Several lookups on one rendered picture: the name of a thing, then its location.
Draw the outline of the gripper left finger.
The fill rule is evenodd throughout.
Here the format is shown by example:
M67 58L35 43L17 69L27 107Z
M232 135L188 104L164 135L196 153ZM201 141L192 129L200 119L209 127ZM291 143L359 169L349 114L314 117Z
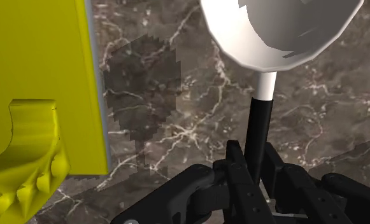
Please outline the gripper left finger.
M222 210L226 224L276 224L237 141L213 167L194 164L114 217L110 224L204 224Z

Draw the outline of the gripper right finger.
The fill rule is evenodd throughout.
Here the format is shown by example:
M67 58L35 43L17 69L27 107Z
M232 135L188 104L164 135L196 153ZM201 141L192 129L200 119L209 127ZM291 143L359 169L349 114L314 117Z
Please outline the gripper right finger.
M271 143L265 144L261 178L283 212L304 211L302 224L370 224L370 187L338 173L315 179L283 162Z

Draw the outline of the white ladle with black handle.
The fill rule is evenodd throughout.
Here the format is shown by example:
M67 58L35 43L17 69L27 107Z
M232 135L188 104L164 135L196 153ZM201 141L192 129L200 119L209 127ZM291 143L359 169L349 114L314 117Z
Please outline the white ladle with black handle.
M200 0L226 56L255 71L245 143L248 171L261 176L277 73L313 60L337 40L364 0Z

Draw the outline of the yellow toothed clip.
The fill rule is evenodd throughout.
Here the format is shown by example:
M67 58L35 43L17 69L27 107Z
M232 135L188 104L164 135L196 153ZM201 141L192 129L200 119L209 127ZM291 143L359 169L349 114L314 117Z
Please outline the yellow toothed clip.
M0 154L0 224L25 224L70 170L53 100L13 100L11 141Z

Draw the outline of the yellow flat board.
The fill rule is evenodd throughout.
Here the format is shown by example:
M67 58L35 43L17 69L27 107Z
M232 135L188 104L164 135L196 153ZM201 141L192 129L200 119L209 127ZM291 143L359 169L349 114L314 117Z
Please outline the yellow flat board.
M0 0L0 154L14 99L55 101L72 174L110 171L91 0Z

